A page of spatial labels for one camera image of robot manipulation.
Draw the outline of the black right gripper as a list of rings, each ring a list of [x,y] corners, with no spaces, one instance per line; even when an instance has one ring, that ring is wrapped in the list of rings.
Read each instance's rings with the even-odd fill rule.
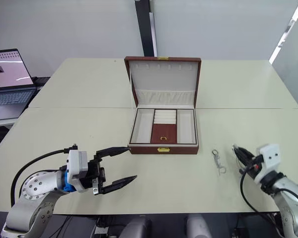
[[[263,156],[258,155],[255,157],[251,152],[237,145],[233,145],[232,149],[247,174],[251,178],[255,178],[262,170]]]

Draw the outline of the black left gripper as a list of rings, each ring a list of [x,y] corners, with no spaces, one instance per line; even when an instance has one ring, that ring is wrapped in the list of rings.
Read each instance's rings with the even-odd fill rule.
[[[97,151],[93,156],[93,159],[87,163],[88,170],[85,177],[79,179],[82,186],[85,189],[92,188],[94,195],[108,194],[122,189],[135,180],[137,176],[126,177],[112,182],[111,185],[103,187],[103,183],[106,181],[106,178],[105,170],[100,166],[102,158],[106,156],[113,157],[129,150],[130,148],[128,147],[110,147]]]

